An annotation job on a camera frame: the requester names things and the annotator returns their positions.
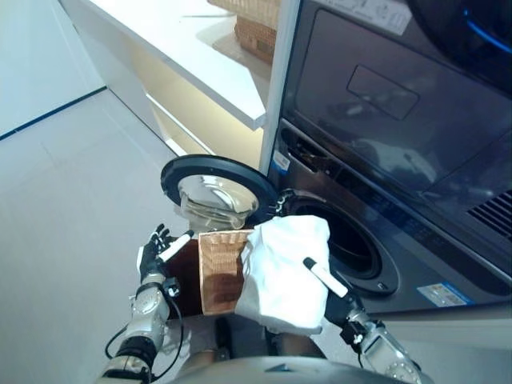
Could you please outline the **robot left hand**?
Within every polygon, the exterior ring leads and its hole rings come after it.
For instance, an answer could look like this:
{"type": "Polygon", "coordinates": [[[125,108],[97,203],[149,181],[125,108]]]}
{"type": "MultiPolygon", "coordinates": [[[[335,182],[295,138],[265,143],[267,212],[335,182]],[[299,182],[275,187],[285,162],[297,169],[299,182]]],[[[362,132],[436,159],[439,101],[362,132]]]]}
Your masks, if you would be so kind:
{"type": "Polygon", "coordinates": [[[170,229],[159,224],[150,234],[146,244],[138,248],[136,268],[143,282],[151,274],[166,276],[165,264],[194,237],[195,232],[188,230],[179,237],[170,235],[170,229]]]}

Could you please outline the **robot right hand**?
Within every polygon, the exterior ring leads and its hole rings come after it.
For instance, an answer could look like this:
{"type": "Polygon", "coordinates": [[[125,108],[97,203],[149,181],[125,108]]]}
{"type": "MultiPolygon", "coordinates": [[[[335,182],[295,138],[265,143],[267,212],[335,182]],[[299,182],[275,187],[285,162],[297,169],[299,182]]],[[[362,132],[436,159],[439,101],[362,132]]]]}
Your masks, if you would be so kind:
{"type": "Polygon", "coordinates": [[[327,289],[325,318],[338,326],[341,326],[353,313],[362,312],[364,306],[360,297],[354,292],[348,282],[340,281],[330,271],[312,258],[303,259],[304,266],[327,289]]]}

